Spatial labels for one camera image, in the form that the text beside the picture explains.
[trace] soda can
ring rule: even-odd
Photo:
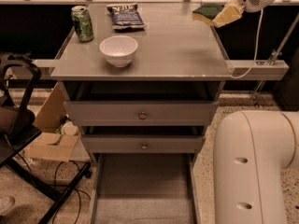
[[[93,40],[93,25],[90,13],[85,6],[72,7],[72,21],[80,41]]]

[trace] cardboard box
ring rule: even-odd
[[[78,135],[55,133],[65,116],[64,97],[56,84],[34,122],[42,134],[24,149],[24,157],[52,161],[89,161],[90,157]]]

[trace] speckled floor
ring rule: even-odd
[[[269,93],[257,96],[259,107],[256,107],[246,92],[224,92],[220,98],[220,106],[206,132],[206,142],[198,155],[194,165],[197,197],[200,208],[202,224],[214,224],[214,192],[213,192],[213,144],[215,131],[220,121],[237,110],[279,110],[279,107]],[[34,160],[30,167],[33,174],[49,184],[53,183],[57,161]],[[77,170],[72,162],[64,163],[57,172],[57,184],[66,184]],[[285,204],[289,224],[298,223],[299,220],[299,170],[284,170],[281,172]],[[91,195],[93,178],[83,179],[77,188]],[[87,223],[90,200],[86,193],[80,192],[80,213],[77,223]],[[37,223],[50,208],[52,201],[36,191],[26,182],[14,175],[6,167],[0,169],[0,196],[12,195],[16,205],[6,216],[0,217],[3,224]],[[64,206],[56,215],[53,223],[75,223],[79,210],[78,194],[74,191]]]

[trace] snack bag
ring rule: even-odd
[[[107,10],[112,14],[113,29],[144,28],[146,25],[137,12],[137,8],[137,3],[108,5]]]

